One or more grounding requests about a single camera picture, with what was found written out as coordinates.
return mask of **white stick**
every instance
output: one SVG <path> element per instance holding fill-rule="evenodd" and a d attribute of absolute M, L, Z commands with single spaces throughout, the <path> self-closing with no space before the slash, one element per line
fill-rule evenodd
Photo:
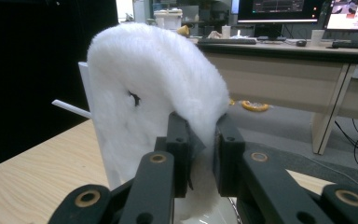
<path fill-rule="evenodd" d="M 60 101 L 60 100 L 54 100 L 52 102 L 53 105 L 56 105 L 62 109 L 69 110 L 75 114 L 78 114 L 80 116 L 83 116 L 85 118 L 91 119 L 91 113 L 89 111 L 80 109 L 78 107 L 75 107 L 74 105 L 69 105 L 66 102 Z"/>

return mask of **floor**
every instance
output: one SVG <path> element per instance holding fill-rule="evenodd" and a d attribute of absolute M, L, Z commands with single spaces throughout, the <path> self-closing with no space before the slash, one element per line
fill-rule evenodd
<path fill-rule="evenodd" d="M 358 188 L 358 164 L 353 144 L 334 126 L 323 155 L 314 154 L 311 144 L 311 116 L 307 111 L 271 105 L 265 112 L 252 112 L 236 102 L 228 110 L 247 143 L 278 152 L 286 169 L 313 175 Z M 358 138 L 352 120 L 338 117 L 336 122 L 354 141 Z"/>

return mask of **dark wall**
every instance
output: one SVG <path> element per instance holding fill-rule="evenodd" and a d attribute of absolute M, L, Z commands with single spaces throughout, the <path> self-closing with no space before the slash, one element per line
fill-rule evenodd
<path fill-rule="evenodd" d="M 92 37 L 117 24 L 115 1 L 0 1 L 0 162 L 85 119 L 77 62 Z"/>

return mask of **desk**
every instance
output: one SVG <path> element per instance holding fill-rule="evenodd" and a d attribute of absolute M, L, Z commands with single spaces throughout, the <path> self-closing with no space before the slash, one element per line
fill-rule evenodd
<path fill-rule="evenodd" d="M 316 193 L 329 183 L 290 174 Z M 91 120 L 0 164 L 0 223 L 47 223 L 64 197 L 86 184 L 108 185 Z"/>
<path fill-rule="evenodd" d="M 336 116 L 358 119 L 358 49 L 288 44 L 199 45 L 231 97 L 314 112 L 313 152 L 323 154 Z"/>

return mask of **white cloth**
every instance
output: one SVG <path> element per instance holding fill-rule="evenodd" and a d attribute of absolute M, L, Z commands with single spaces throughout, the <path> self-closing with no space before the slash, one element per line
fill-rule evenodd
<path fill-rule="evenodd" d="M 141 23 L 121 24 L 94 37 L 88 54 L 91 115 L 110 188 L 135 176 L 142 156 L 166 136 L 176 111 L 207 147 L 194 160 L 194 190 L 175 200 L 175 218 L 212 209 L 213 135 L 228 109 L 228 91 L 217 69 L 184 37 Z M 135 106 L 136 94 L 141 98 Z"/>

